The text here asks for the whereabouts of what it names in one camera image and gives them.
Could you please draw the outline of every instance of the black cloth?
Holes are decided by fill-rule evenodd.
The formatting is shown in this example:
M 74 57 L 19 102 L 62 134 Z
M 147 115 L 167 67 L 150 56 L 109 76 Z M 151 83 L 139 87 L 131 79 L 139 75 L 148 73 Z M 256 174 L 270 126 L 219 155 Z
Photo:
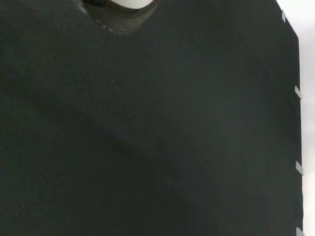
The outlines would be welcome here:
M 2 0 L 0 235 L 295 235 L 294 86 L 273 0 L 165 0 L 126 35 Z

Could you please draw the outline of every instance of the black garment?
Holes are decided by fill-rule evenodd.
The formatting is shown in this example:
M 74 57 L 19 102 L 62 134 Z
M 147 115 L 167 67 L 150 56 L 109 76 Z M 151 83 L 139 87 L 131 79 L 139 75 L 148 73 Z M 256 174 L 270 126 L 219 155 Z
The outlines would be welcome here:
M 0 235 L 295 235 L 298 61 L 273 0 L 2 0 Z

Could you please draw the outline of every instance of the white wall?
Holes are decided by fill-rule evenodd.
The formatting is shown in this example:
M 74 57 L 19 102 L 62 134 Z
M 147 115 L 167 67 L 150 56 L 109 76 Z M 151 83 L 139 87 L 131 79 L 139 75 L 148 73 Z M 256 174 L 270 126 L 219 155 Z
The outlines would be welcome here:
M 315 0 L 277 0 L 300 40 L 303 231 L 315 236 Z

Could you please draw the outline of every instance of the black fabric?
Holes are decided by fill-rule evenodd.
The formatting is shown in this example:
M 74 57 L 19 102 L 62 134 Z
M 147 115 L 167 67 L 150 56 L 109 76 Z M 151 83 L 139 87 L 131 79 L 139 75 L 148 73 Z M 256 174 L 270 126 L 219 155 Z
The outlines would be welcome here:
M 0 3 L 0 235 L 293 236 L 298 39 L 275 1 L 161 1 L 115 35 Z

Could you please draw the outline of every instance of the white background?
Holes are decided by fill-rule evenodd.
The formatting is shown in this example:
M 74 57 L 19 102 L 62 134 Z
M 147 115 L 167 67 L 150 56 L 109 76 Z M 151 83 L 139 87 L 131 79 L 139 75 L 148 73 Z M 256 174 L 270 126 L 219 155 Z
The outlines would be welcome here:
M 315 0 L 277 0 L 300 40 L 303 231 L 315 236 Z

